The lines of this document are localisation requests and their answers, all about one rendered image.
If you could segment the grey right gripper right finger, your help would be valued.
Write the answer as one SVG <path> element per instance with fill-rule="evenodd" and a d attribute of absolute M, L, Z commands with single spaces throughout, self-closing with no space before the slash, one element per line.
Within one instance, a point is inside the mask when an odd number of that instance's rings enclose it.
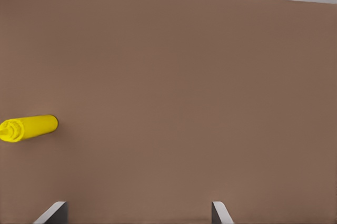
<path fill-rule="evenodd" d="M 234 224 L 225 204 L 221 201 L 212 202 L 212 224 Z"/>

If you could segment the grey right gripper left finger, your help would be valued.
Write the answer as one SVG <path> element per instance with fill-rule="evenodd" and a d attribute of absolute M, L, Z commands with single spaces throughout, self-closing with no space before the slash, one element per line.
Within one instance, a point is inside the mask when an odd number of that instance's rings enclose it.
<path fill-rule="evenodd" d="M 68 203 L 66 201 L 54 203 L 32 224 L 68 224 Z"/>

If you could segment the yellow sauce bottle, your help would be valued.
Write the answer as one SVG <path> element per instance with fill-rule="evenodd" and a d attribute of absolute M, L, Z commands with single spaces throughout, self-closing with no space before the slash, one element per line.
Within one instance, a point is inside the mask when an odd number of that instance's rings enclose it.
<path fill-rule="evenodd" d="M 58 119 L 53 115 L 38 115 L 8 119 L 0 124 L 0 140 L 16 143 L 54 132 Z"/>

